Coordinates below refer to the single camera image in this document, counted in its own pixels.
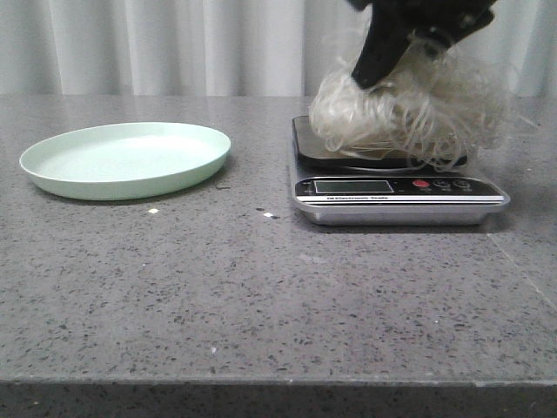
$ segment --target plate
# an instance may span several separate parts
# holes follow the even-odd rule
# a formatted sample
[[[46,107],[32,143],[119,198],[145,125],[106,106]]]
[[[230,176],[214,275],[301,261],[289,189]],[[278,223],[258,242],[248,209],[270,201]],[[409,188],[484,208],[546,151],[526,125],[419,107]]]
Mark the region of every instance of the plate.
[[[196,185],[225,162],[230,139],[199,125],[140,122],[67,132],[28,148],[19,164],[46,192],[125,200]]]

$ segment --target speckled granite countertop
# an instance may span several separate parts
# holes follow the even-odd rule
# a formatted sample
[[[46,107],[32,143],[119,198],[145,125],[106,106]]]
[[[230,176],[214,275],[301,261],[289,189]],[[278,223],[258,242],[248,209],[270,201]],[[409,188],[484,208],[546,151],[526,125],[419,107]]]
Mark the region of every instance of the speckled granite countertop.
[[[296,212],[309,103],[1,97],[0,381],[555,385],[557,102],[519,100],[539,126],[477,162],[510,208],[451,228]],[[201,185],[119,204],[49,195],[18,166],[42,139],[134,121],[210,126],[232,152]]]

